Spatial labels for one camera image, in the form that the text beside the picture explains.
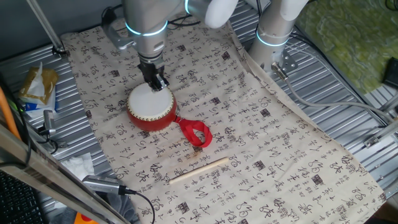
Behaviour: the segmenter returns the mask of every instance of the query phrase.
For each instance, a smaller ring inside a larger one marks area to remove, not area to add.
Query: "red ribbon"
[[[185,137],[187,137],[188,141],[197,147],[207,147],[211,140],[213,139],[213,135],[207,126],[201,121],[190,121],[187,119],[180,118],[179,116],[175,117],[174,122],[180,125],[182,133],[184,133]],[[202,142],[198,136],[193,132],[193,130],[201,131],[205,134],[205,142]]]

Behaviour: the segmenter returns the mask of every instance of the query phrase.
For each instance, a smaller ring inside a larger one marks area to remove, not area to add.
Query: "wooden stick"
[[[211,169],[211,168],[213,168],[215,166],[221,165],[221,164],[227,162],[228,160],[229,160],[228,157],[224,157],[222,159],[219,159],[217,161],[211,162],[211,163],[209,163],[207,165],[204,165],[202,167],[199,167],[197,169],[191,170],[190,172],[187,172],[186,174],[182,174],[182,175],[180,175],[178,177],[175,177],[175,178],[169,180],[169,184],[173,184],[173,183],[175,183],[177,181],[186,179],[186,178],[191,177],[191,176],[193,176],[195,174],[199,174],[200,172],[203,172],[203,171]]]

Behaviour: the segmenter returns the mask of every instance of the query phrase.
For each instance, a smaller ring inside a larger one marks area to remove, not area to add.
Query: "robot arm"
[[[307,2],[308,0],[272,0],[261,14],[249,55],[264,71],[271,72],[274,62],[283,63],[285,44],[297,16]]]
[[[111,27],[113,11],[103,16],[104,32],[119,49],[132,45],[140,58],[144,80],[154,91],[169,85],[164,78],[162,51],[167,43],[167,20],[185,10],[211,28],[221,27],[232,15],[238,0],[122,0],[129,37]]]

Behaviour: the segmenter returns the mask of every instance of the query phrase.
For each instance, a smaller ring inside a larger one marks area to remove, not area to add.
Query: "patterned tablecloth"
[[[213,134],[204,149],[192,147],[176,123],[148,133],[129,121],[126,99],[143,82],[135,50],[116,50],[100,27],[63,42],[116,177],[152,200],[157,223],[364,223],[386,199],[353,155],[253,64],[229,24],[169,30],[164,50],[180,115],[202,120]],[[223,157],[229,162],[167,183]],[[132,201],[150,223],[147,202]]]

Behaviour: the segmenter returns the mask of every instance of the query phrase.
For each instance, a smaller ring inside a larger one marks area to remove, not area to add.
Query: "red drum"
[[[131,122],[144,131],[160,131],[174,121],[177,102],[165,88],[153,92],[148,84],[135,87],[127,99],[127,113]]]

